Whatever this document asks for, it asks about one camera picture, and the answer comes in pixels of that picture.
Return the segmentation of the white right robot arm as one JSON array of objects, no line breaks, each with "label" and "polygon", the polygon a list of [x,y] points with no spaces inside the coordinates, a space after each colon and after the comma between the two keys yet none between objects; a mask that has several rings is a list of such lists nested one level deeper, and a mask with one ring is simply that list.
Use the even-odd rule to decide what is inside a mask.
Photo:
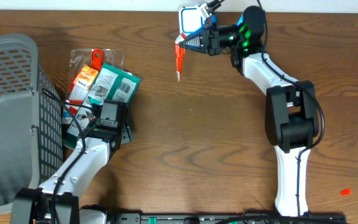
[{"label": "white right robot arm", "polygon": [[299,81],[275,65],[266,52],[268,26],[260,4],[244,9],[239,20],[220,26],[215,11],[221,1],[185,6],[178,12],[175,70],[180,79],[186,51],[209,56],[229,49],[231,63],[265,95],[265,133],[278,164],[275,208],[280,215],[301,217],[306,202],[306,167],[312,148],[322,140],[325,120],[310,81]]}]

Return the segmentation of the red snack stick packet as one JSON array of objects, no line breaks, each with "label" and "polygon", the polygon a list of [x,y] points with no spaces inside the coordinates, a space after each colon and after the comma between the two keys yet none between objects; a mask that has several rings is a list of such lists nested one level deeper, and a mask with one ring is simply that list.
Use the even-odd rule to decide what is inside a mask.
[{"label": "red snack stick packet", "polygon": [[181,73],[182,73],[182,66],[183,66],[183,58],[185,55],[185,49],[180,47],[179,43],[186,38],[184,33],[181,33],[175,39],[175,66],[176,66],[176,73],[177,73],[177,80],[178,82],[181,80]]}]

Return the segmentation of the green packaged item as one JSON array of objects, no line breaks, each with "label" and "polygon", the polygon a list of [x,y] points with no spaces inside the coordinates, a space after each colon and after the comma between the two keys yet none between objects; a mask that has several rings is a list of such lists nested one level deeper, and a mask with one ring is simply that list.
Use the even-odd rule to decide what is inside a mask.
[{"label": "green packaged item", "polygon": [[85,87],[84,80],[76,81],[73,87],[75,95],[69,97],[69,102],[72,103],[69,110],[75,115],[80,127],[85,129],[94,116],[90,110],[93,104],[103,105],[104,100],[128,104],[139,83],[139,77],[105,63],[88,88]]}]

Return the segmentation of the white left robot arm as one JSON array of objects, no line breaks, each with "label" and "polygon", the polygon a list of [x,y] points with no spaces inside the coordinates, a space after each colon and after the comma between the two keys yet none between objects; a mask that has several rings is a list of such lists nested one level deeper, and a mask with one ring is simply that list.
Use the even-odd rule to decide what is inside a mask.
[{"label": "white left robot arm", "polygon": [[11,223],[114,223],[96,205],[80,208],[79,200],[95,175],[121,146],[127,105],[106,100],[80,131],[75,150],[48,180],[36,189],[21,189],[13,203]]}]

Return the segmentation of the red packaged item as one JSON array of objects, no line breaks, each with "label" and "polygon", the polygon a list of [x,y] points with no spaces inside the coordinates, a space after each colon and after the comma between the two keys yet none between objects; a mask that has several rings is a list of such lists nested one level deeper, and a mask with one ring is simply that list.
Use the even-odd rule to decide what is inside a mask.
[{"label": "red packaged item", "polygon": [[100,74],[103,65],[122,68],[124,51],[114,49],[75,49],[71,51],[66,102],[81,126],[93,119],[91,107],[100,105],[111,89],[115,74]]}]

